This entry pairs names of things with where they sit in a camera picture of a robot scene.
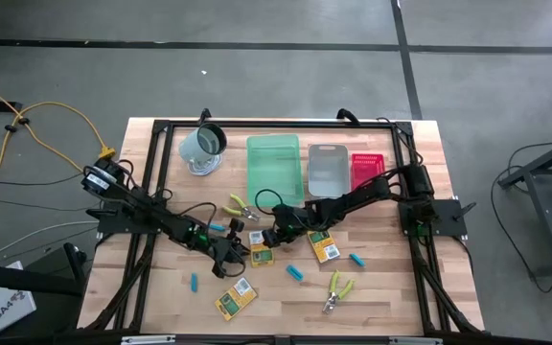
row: blue block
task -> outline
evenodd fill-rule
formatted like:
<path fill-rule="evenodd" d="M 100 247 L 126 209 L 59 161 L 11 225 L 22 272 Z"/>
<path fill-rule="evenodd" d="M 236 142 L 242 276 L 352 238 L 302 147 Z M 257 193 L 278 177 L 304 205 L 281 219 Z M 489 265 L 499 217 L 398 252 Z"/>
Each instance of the blue block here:
<path fill-rule="evenodd" d="M 287 266 L 287 272 L 298 282 L 304 280 L 304 275 L 302 274 L 302 272 L 297 270 L 297 268 L 295 268 L 292 264 Z"/>
<path fill-rule="evenodd" d="M 222 226 L 222 225 L 218 225 L 218 224 L 210 224 L 210 228 L 212 230 L 217 230 L 217 231 L 225 231 L 225 227 Z"/>
<path fill-rule="evenodd" d="M 354 262 L 356 262 L 357 265 L 360 265 L 361 267 L 365 267 L 365 262 L 361 260 L 357 254 L 349 254 L 349 257 L 353 259 Z"/>
<path fill-rule="evenodd" d="M 191 291 L 197 292 L 197 274 L 191 273 Z"/>

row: red plastic basket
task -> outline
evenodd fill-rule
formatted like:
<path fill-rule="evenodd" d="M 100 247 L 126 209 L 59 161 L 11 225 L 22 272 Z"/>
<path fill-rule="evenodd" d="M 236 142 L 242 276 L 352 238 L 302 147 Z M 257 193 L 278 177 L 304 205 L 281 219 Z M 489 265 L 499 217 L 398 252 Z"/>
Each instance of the red plastic basket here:
<path fill-rule="evenodd" d="M 384 172 L 382 154 L 354 153 L 351 155 L 351 190 L 367 179 Z"/>

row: yellow-handled pliers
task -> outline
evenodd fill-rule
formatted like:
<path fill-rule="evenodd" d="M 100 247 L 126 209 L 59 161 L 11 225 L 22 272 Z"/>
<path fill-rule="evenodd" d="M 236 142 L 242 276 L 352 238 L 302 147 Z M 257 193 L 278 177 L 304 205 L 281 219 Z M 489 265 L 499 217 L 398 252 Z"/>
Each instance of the yellow-handled pliers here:
<path fill-rule="evenodd" d="M 337 279 L 340 276 L 340 272 L 337 270 L 332 275 L 332 280 L 330 281 L 330 297 L 327 299 L 327 302 L 325 302 L 325 307 L 323 307 L 324 313 L 330 313 L 335 307 L 335 302 L 337 300 L 341 300 L 346 296 L 347 293 L 353 288 L 353 284 L 355 283 L 355 279 L 349 280 L 348 283 L 346 283 L 346 287 L 342 289 L 339 293 L 335 293 L 335 285 L 337 284 Z"/>
<path fill-rule="evenodd" d="M 242 201 L 237 195 L 229 195 L 229 196 L 232 199 L 234 199 L 236 202 L 238 202 L 238 205 L 240 205 L 241 210 L 234 210 L 227 206 L 223 206 L 222 209 L 225 210 L 226 213 L 232 216 L 244 217 L 250 220 L 259 221 L 259 218 L 260 218 L 259 215 L 250 211 L 250 209 L 248 209 L 248 206 L 246 206 L 244 201 Z"/>

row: concrete floor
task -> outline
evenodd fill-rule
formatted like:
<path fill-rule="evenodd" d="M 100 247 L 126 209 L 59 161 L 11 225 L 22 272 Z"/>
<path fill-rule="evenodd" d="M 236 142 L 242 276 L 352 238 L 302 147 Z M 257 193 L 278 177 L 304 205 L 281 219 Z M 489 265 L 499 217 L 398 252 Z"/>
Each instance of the concrete floor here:
<path fill-rule="evenodd" d="M 552 47 L 552 0 L 402 0 L 401 6 L 412 45 Z M 399 42 L 396 32 L 389 0 L 0 0 L 0 37 L 11 38 L 393 45 Z M 453 189 L 462 201 L 478 202 L 467 216 L 468 245 L 487 330 L 552 340 L 552 293 L 542 294 L 530 282 L 489 202 L 490 184 L 513 150 L 552 141 L 552 51 L 540 52 L 411 53 L 410 60 L 421 106 L 415 117 L 438 121 Z M 315 118 L 332 118 L 347 107 L 361 118 L 410 119 L 406 90 L 397 51 L 0 47 L 2 95 L 23 104 L 71 104 L 115 148 L 128 117 L 195 117 L 203 107 L 216 116 Z M 0 145 L 10 120 L 0 114 Z M 77 116 L 44 108 L 32 121 L 45 142 L 77 162 L 95 159 L 99 146 Z M 530 149 L 517 161 L 541 152 Z M 0 180 L 54 180 L 73 173 L 21 130 L 12 137 Z M 551 256 L 531 202 L 514 192 L 496 196 L 522 252 L 533 267 L 542 265 Z M 61 208 L 94 202 L 78 181 L 0 186 L 0 198 Z M 0 204 L 0 247 L 75 220 L 90 218 Z M 7 253 L 87 228 L 44 234 Z M 93 233 L 74 238 L 91 255 L 94 242 Z M 21 259 L 26 265 L 41 255 L 43 248 Z"/>

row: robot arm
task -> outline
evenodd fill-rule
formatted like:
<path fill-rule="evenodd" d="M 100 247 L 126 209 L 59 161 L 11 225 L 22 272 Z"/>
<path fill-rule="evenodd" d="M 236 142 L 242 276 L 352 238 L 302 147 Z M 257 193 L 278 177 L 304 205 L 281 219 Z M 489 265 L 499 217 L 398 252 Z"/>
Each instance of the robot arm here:
<path fill-rule="evenodd" d="M 399 183 L 389 183 L 395 175 L 402 177 Z M 394 185 L 401 193 L 391 192 Z M 394 200 L 411 208 L 412 216 L 418 221 L 428 222 L 436 218 L 430 200 L 433 187 L 425 166 L 407 165 L 381 173 L 360 184 L 353 191 L 339 198 L 324 198 L 307 201 L 303 208 L 283 203 L 272 208 L 275 226 L 263 231 L 264 244 L 275 247 L 282 242 L 292 242 L 307 231 L 326 231 L 338 224 L 349 213 L 381 200 Z"/>
<path fill-rule="evenodd" d="M 86 213 L 100 221 L 102 233 L 164 233 L 172 242 L 199 251 L 215 261 L 213 273 L 219 277 L 237 276 L 245 268 L 243 256 L 248 248 L 241 244 L 239 233 L 244 223 L 232 219 L 227 237 L 213 236 L 208 224 L 183 214 L 175 214 L 166 208 L 167 199 L 160 194 L 149 195 L 135 184 L 130 173 L 110 159 L 100 159 L 95 165 L 84 168 L 81 182 L 85 191 L 103 201 L 100 209 Z M 242 271 L 228 274 L 223 263 L 240 264 Z"/>

